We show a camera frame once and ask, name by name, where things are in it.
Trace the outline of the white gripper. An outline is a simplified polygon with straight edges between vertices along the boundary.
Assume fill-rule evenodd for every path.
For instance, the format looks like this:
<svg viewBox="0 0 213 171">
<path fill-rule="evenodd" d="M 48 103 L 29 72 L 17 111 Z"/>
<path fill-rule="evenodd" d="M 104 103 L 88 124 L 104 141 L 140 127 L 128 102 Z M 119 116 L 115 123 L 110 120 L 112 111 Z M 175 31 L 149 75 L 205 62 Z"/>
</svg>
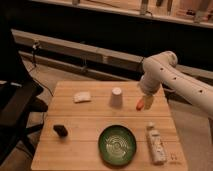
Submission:
<svg viewBox="0 0 213 171">
<path fill-rule="evenodd" d="M 138 83 L 141 91 L 146 94 L 143 96 L 144 109 L 149 110 L 154 101 L 152 95 L 156 94 L 160 89 L 160 82 L 152 77 L 142 77 Z"/>
</svg>

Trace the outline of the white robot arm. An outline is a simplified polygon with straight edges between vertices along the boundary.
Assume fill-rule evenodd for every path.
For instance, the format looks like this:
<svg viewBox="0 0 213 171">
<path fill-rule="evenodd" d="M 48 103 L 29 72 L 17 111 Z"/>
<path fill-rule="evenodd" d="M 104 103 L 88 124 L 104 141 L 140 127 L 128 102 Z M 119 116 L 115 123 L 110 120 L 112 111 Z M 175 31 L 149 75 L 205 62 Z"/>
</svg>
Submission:
<svg viewBox="0 0 213 171">
<path fill-rule="evenodd" d="M 165 84 L 213 119 L 213 86 L 181 73 L 176 69 L 177 63 L 178 58 L 172 51 L 145 58 L 144 74 L 138 83 L 141 91 L 153 95 Z"/>
</svg>

